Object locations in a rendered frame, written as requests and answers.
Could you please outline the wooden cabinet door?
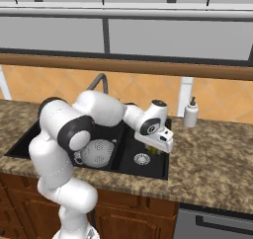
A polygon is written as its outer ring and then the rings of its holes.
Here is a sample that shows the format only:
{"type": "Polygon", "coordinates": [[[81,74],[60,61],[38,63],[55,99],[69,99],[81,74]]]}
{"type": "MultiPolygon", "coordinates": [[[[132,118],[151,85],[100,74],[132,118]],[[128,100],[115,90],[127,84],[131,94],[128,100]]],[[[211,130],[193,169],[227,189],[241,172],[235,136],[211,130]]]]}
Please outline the wooden cabinet door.
{"type": "Polygon", "coordinates": [[[172,239],[174,233],[174,217],[102,210],[95,217],[101,239],[172,239]]]}
{"type": "Polygon", "coordinates": [[[39,194],[38,179],[0,174],[0,182],[29,239],[51,239],[59,230],[59,205],[39,194]]]}

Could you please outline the grey dishwasher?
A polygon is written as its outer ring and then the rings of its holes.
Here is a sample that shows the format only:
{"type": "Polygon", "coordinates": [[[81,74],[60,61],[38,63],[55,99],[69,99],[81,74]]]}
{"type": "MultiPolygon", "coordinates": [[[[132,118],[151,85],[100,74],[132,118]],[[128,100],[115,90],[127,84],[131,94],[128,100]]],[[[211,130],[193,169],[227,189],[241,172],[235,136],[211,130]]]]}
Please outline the grey dishwasher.
{"type": "Polygon", "coordinates": [[[180,209],[173,239],[253,239],[252,235],[198,226],[195,220],[197,215],[201,215],[205,222],[253,230],[252,220],[189,209],[180,209]]]}

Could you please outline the green kiwi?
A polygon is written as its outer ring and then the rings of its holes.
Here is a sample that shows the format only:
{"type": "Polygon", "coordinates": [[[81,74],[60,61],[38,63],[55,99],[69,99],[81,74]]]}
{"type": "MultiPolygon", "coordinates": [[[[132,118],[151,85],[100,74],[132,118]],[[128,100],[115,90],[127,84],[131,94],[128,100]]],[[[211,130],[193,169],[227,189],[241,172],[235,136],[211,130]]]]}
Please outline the green kiwi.
{"type": "Polygon", "coordinates": [[[160,154],[161,154],[161,151],[160,151],[160,150],[158,150],[157,148],[152,147],[152,146],[147,146],[147,151],[148,151],[150,154],[153,154],[153,155],[160,155],[160,154]]]}

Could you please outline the black double sink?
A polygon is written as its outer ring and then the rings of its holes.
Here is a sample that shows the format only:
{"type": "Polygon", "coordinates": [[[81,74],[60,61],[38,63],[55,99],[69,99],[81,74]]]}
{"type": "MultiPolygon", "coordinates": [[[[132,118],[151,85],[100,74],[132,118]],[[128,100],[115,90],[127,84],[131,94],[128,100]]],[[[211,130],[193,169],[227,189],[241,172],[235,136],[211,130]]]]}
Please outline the black double sink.
{"type": "MultiPolygon", "coordinates": [[[[39,121],[37,120],[12,146],[12,148],[6,153],[6,156],[31,159],[29,154],[29,144],[40,132],[41,128],[39,121]]],[[[142,142],[134,139],[133,129],[123,121],[114,127],[105,127],[96,124],[91,141],[95,139],[105,139],[113,142],[115,144],[115,149],[107,166],[94,169],[168,180],[169,154],[165,152],[161,152],[160,155],[150,154],[142,142]],[[150,157],[150,162],[147,165],[137,165],[133,158],[138,153],[147,154],[150,157]]],[[[93,169],[86,165],[78,165],[74,161],[73,152],[69,154],[69,158],[72,165],[75,167],[93,169]]]]}

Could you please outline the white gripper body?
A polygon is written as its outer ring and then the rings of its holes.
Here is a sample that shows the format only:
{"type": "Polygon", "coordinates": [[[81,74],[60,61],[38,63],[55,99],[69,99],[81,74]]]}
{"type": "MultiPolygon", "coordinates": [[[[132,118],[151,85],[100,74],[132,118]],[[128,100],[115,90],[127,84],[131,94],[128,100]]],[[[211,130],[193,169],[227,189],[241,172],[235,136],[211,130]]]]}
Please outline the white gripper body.
{"type": "Polygon", "coordinates": [[[173,132],[171,130],[155,132],[150,135],[141,135],[135,132],[134,138],[165,153],[170,153],[173,149],[173,132]]]}

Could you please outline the wooden window sill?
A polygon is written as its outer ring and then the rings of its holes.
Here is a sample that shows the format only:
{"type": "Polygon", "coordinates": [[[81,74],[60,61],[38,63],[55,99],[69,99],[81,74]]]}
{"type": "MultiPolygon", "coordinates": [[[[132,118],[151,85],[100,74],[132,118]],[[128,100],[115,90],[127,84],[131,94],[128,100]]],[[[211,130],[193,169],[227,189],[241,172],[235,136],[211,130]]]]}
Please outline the wooden window sill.
{"type": "Polygon", "coordinates": [[[0,64],[253,81],[253,67],[0,53],[0,64]]]}

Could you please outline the window with grey frame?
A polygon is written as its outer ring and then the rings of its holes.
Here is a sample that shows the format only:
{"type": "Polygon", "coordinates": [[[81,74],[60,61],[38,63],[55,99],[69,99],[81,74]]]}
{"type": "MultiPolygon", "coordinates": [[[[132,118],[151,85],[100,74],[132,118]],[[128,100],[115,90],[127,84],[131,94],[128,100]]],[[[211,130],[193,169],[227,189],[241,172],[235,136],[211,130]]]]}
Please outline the window with grey frame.
{"type": "Polygon", "coordinates": [[[253,22],[0,17],[0,52],[253,67],[253,22]]]}

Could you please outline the silver sink drain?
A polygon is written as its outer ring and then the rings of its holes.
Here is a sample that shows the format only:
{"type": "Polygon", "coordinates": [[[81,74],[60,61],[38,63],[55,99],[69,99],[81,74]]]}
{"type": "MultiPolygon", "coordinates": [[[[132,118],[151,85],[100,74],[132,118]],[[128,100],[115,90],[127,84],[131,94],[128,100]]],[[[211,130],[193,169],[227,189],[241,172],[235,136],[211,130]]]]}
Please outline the silver sink drain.
{"type": "Polygon", "coordinates": [[[144,153],[138,153],[133,158],[137,165],[147,165],[150,162],[150,157],[144,153]]]}

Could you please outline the dark grey sink faucet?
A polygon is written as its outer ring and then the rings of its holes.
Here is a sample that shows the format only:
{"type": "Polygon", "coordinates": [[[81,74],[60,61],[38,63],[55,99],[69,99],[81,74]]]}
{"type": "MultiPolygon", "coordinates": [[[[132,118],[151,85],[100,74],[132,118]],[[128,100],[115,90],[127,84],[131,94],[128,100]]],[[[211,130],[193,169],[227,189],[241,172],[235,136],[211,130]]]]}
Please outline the dark grey sink faucet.
{"type": "Polygon", "coordinates": [[[86,90],[94,90],[100,82],[103,83],[103,92],[105,94],[109,94],[108,79],[106,74],[104,73],[98,74],[97,77],[92,81],[92,83],[88,86],[86,90]]]}

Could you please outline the white colander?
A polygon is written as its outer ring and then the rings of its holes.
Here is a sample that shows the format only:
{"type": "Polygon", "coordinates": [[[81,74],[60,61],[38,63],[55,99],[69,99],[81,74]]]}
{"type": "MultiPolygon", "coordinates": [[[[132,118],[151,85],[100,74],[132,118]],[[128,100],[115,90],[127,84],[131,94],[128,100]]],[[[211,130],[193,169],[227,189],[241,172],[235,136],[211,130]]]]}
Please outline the white colander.
{"type": "Polygon", "coordinates": [[[74,161],[78,165],[102,168],[109,164],[115,144],[105,139],[90,141],[82,150],[74,153],[74,161]]]}

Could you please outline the wooden drawer front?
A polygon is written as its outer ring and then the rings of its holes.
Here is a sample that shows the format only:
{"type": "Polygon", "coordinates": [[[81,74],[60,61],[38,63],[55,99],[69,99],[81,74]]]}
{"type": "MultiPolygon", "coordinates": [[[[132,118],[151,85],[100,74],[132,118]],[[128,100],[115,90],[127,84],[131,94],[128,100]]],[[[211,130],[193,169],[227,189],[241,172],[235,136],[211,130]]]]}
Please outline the wooden drawer front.
{"type": "Polygon", "coordinates": [[[99,207],[113,207],[115,209],[138,211],[165,217],[173,217],[178,211],[178,204],[175,201],[107,190],[98,191],[96,208],[99,207]]]}

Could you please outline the white soap dispenser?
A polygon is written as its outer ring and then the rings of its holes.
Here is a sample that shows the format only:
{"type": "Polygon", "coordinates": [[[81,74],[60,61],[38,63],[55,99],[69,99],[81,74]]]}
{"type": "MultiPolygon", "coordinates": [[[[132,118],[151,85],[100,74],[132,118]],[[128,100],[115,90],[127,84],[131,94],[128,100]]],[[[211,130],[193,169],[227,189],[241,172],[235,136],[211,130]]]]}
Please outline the white soap dispenser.
{"type": "Polygon", "coordinates": [[[185,107],[183,125],[185,127],[194,127],[198,119],[198,104],[196,103],[196,98],[193,97],[191,102],[185,107]]]}

